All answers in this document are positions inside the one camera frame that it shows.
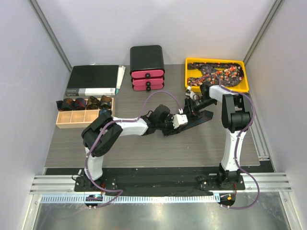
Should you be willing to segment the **blue brown striped tie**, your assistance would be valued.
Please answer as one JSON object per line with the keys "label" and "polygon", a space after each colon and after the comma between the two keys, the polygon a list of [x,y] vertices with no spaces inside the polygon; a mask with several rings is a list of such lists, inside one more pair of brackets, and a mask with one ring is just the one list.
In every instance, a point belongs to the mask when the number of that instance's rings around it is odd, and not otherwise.
{"label": "blue brown striped tie", "polygon": [[178,128],[179,133],[183,132],[185,130],[188,130],[190,128],[193,128],[195,126],[201,125],[205,122],[208,122],[208,121],[212,120],[212,118],[213,118],[213,112],[210,112],[210,111],[207,111],[207,110],[201,111],[198,115],[190,115],[190,114],[186,114],[186,113],[184,113],[184,114],[188,118],[188,124],[180,126]]}

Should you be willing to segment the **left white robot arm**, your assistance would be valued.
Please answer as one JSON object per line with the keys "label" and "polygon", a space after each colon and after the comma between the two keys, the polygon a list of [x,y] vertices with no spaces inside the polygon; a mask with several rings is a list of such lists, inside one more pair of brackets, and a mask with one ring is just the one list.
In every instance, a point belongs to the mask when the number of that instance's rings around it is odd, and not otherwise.
{"label": "left white robot arm", "polygon": [[146,136],[160,130],[164,135],[176,131],[186,123],[182,113],[171,114],[165,105],[137,118],[118,118],[109,113],[100,115],[81,134],[86,151],[84,172],[85,185],[91,191],[97,191],[102,185],[102,164],[106,155],[119,137]]}

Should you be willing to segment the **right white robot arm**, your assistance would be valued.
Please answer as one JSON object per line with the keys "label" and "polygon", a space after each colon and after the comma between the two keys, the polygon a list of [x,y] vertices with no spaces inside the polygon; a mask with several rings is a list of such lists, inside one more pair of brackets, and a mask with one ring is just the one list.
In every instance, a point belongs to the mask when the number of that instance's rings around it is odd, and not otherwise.
{"label": "right white robot arm", "polygon": [[217,185],[221,189],[230,189],[239,183],[240,156],[243,140],[248,128],[253,123],[253,103],[249,96],[236,92],[223,85],[201,85],[202,97],[194,100],[195,93],[190,86],[186,89],[187,105],[194,114],[211,105],[220,102],[222,104],[221,121],[226,131],[224,155],[219,165],[216,176]]}

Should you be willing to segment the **colourful floral tie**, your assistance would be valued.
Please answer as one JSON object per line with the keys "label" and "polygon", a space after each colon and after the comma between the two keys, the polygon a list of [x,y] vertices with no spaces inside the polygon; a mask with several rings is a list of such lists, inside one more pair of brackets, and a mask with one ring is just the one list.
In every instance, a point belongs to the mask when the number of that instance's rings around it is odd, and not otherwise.
{"label": "colourful floral tie", "polygon": [[187,70],[199,70],[201,77],[187,79],[188,86],[201,86],[204,82],[211,85],[221,84],[225,87],[235,87],[244,78],[243,68],[237,63],[191,62]]}

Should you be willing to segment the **yellow plastic tray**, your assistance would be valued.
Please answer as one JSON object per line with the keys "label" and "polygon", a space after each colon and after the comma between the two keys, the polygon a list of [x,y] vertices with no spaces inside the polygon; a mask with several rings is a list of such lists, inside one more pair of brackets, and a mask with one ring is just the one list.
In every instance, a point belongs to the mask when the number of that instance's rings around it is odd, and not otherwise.
{"label": "yellow plastic tray", "polygon": [[204,83],[218,85],[230,90],[248,92],[248,78],[243,61],[188,57],[185,60],[185,87],[200,92]]}

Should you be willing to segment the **rolled blue gold tie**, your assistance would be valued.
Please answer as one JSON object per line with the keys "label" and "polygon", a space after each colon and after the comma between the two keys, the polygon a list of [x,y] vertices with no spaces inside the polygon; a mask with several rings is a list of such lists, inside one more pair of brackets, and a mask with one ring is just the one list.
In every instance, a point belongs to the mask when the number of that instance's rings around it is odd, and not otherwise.
{"label": "rolled blue gold tie", "polygon": [[111,110],[111,109],[102,108],[102,109],[99,111],[99,115],[102,115],[102,114],[109,114],[109,115],[112,115],[112,110]]}

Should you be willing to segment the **black pink drawer box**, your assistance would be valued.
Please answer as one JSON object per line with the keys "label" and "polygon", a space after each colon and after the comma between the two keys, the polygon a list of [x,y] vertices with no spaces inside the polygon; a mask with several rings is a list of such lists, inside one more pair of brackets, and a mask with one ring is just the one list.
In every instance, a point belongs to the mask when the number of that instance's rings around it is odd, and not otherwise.
{"label": "black pink drawer box", "polygon": [[165,65],[160,45],[130,48],[130,76],[135,91],[160,90],[165,85]]}

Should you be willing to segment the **rolled brown patterned tie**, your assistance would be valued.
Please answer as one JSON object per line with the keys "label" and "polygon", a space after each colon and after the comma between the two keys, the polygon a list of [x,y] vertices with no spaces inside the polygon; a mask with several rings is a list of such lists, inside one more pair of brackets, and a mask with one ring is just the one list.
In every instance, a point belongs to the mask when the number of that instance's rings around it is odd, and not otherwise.
{"label": "rolled brown patterned tie", "polygon": [[86,104],[86,110],[99,109],[99,100],[94,96],[89,96]]}

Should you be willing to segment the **black flat box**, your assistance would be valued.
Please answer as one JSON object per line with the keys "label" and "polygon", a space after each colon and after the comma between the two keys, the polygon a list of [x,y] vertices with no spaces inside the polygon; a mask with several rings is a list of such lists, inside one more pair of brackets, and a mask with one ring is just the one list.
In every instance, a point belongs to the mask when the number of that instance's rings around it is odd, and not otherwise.
{"label": "black flat box", "polygon": [[66,96],[113,96],[116,94],[118,65],[74,66]]}

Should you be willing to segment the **rolled navy striped tie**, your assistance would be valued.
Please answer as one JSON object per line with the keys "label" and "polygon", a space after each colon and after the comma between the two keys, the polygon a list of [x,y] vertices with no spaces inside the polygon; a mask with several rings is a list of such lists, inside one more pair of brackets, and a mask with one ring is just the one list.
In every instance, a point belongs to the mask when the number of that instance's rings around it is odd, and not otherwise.
{"label": "rolled navy striped tie", "polygon": [[85,110],[87,101],[84,98],[76,98],[74,101],[74,110]]}

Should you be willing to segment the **wooden compartment organizer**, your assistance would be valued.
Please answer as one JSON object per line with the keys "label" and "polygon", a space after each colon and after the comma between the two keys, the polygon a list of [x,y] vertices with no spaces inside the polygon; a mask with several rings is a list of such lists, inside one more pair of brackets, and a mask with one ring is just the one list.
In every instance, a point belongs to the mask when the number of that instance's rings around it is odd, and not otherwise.
{"label": "wooden compartment organizer", "polygon": [[[115,101],[112,98],[112,115],[114,114]],[[84,128],[99,117],[100,108],[97,110],[72,110],[58,112],[56,126],[58,128]]]}

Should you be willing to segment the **rolled red dark tie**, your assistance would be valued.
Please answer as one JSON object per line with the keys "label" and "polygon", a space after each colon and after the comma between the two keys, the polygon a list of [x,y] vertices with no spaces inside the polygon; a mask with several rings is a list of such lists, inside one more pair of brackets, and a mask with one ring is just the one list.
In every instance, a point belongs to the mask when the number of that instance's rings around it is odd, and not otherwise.
{"label": "rolled red dark tie", "polygon": [[60,112],[72,111],[75,106],[75,101],[71,98],[65,98],[61,101],[56,101],[57,109]]}

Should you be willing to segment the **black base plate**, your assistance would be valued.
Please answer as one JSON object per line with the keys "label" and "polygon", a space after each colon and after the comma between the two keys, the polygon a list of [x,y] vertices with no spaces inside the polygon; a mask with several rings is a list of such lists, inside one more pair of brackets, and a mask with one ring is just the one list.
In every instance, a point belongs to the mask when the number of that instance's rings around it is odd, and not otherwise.
{"label": "black base plate", "polygon": [[243,191],[243,177],[223,177],[217,167],[104,168],[96,183],[108,196],[210,196],[213,192]]}

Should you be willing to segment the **aluminium frame rail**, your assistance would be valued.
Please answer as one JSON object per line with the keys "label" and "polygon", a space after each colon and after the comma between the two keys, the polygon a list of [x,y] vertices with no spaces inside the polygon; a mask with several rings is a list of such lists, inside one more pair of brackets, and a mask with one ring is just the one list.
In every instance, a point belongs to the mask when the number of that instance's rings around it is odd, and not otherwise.
{"label": "aluminium frame rail", "polygon": [[73,193],[75,181],[70,175],[36,175],[30,194],[65,194]]}

